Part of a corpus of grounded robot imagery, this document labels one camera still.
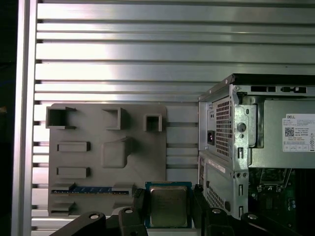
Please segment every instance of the label sticker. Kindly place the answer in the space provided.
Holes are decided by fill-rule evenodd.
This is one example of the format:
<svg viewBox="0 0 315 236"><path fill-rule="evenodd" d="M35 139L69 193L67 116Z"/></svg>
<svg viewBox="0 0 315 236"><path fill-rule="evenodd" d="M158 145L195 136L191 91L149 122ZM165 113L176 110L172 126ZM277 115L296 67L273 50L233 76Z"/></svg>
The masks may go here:
<svg viewBox="0 0 315 236"><path fill-rule="evenodd" d="M283 151L315 152L315 114L286 114L282 137Z"/></svg>
<svg viewBox="0 0 315 236"><path fill-rule="evenodd" d="M220 166L219 164L217 164L217 163L215 163L215 162L213 162L213 161L211 161L211 160L208 160L208 163L209 163L210 165L212 165L214 168L218 169L219 171L225 173L225 168L222 167L222 166Z"/></svg>

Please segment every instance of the horizontal metal slat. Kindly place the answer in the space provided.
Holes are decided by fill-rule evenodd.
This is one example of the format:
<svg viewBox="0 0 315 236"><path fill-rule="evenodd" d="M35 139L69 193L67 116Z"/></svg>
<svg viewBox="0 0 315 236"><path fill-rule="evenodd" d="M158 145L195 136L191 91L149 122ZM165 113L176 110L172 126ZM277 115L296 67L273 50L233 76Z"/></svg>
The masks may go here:
<svg viewBox="0 0 315 236"><path fill-rule="evenodd" d="M48 184L48 168L33 167L33 184Z"/></svg>
<svg viewBox="0 0 315 236"><path fill-rule="evenodd" d="M215 33L215 34L258 34L285 36L314 36L314 27L279 26L279 25L221 25L211 24L149 24L149 23L38 23L38 32L106 32L106 33Z"/></svg>
<svg viewBox="0 0 315 236"><path fill-rule="evenodd" d="M76 217L74 216L68 216L65 218L34 217L31 220L31 225L32 227L38 228L59 229L74 220L75 218Z"/></svg>
<svg viewBox="0 0 315 236"><path fill-rule="evenodd" d="M97 93L175 93L175 94L202 94L210 89L215 83L149 83L126 85L103 83L44 83L35 85L36 92L97 92Z"/></svg>
<svg viewBox="0 0 315 236"><path fill-rule="evenodd" d="M255 64L36 64L37 80L220 82L233 73L315 74L314 66Z"/></svg>
<svg viewBox="0 0 315 236"><path fill-rule="evenodd" d="M126 102L197 102L199 94L97 94L97 93L49 93L37 92L35 101L126 101Z"/></svg>
<svg viewBox="0 0 315 236"><path fill-rule="evenodd" d="M51 104L34 106L34 121L46 120L46 109ZM166 106L167 122L192 122L198 123L197 106Z"/></svg>
<svg viewBox="0 0 315 236"><path fill-rule="evenodd" d="M299 64L315 63L314 53L311 46L41 43L37 44L36 59Z"/></svg>
<svg viewBox="0 0 315 236"><path fill-rule="evenodd" d="M312 8L140 4L38 4L38 19L314 24Z"/></svg>
<svg viewBox="0 0 315 236"><path fill-rule="evenodd" d="M33 163L48 163L49 146L34 146L33 147ZM198 149L194 147L168 147L166 149L168 156L197 156Z"/></svg>
<svg viewBox="0 0 315 236"><path fill-rule="evenodd" d="M48 210L47 209L33 209L31 210L32 217L47 217Z"/></svg>
<svg viewBox="0 0 315 236"><path fill-rule="evenodd" d="M33 147L33 153L34 154L48 154L49 153L49 146L34 146Z"/></svg>
<svg viewBox="0 0 315 236"><path fill-rule="evenodd" d="M33 206L48 206L48 189L47 188L33 188L32 189L31 204Z"/></svg>
<svg viewBox="0 0 315 236"><path fill-rule="evenodd" d="M174 42L221 42L221 43L269 43L269 44L314 44L315 36L286 35L235 35L208 33L67 33L39 32L37 39L42 40L118 40L118 41L174 41Z"/></svg>

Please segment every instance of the gray panel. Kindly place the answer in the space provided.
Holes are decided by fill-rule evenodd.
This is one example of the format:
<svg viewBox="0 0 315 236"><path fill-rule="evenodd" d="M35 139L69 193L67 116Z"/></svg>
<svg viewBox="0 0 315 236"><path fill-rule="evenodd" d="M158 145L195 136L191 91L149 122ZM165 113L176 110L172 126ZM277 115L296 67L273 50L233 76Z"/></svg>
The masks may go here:
<svg viewBox="0 0 315 236"><path fill-rule="evenodd" d="M314 63L311 46L194 44L37 44L36 59Z"/></svg>
<svg viewBox="0 0 315 236"><path fill-rule="evenodd" d="M198 182L198 169L167 169L167 181L188 181L195 186Z"/></svg>
<svg viewBox="0 0 315 236"><path fill-rule="evenodd" d="M261 17L261 12L268 17ZM311 8L184 5L39 4L39 19L221 21L242 23L315 23Z"/></svg>
<svg viewBox="0 0 315 236"><path fill-rule="evenodd" d="M69 180L78 186L112 186L113 191L123 183L144 188L146 181L166 181L166 132L162 129L162 120L165 126L167 118L165 106L53 104L49 109L64 107L75 110L67 114L66 123L76 129L50 129L49 191L55 190L55 184ZM149 114L158 114L158 132L143 131L143 119ZM114 117L114 123L111 123L111 117ZM91 149L81 153L57 151L55 147L63 140L88 141ZM48 209L53 216L56 203L70 201L75 202L70 215L94 210L110 215L114 205L131 205L131 195L131 192L129 195L93 194L85 197L71 194L64 198L49 194Z"/></svg>
<svg viewBox="0 0 315 236"><path fill-rule="evenodd" d="M58 167L57 176L59 178L86 178L88 176L88 168Z"/></svg>
<svg viewBox="0 0 315 236"><path fill-rule="evenodd" d="M197 144L197 127L167 127L166 128L168 144Z"/></svg>
<svg viewBox="0 0 315 236"><path fill-rule="evenodd" d="M262 168L315 168L312 152L283 152L286 114L314 114L314 101L265 101L264 148L252 149L252 165Z"/></svg>
<svg viewBox="0 0 315 236"><path fill-rule="evenodd" d="M60 142L57 144L57 151L85 152L89 150L88 142Z"/></svg>
<svg viewBox="0 0 315 236"><path fill-rule="evenodd" d="M169 144L197 144L197 127L167 127L167 143ZM49 142L49 129L44 125L34 126L34 142Z"/></svg>
<svg viewBox="0 0 315 236"><path fill-rule="evenodd" d="M198 123L198 107L166 107L167 122Z"/></svg>

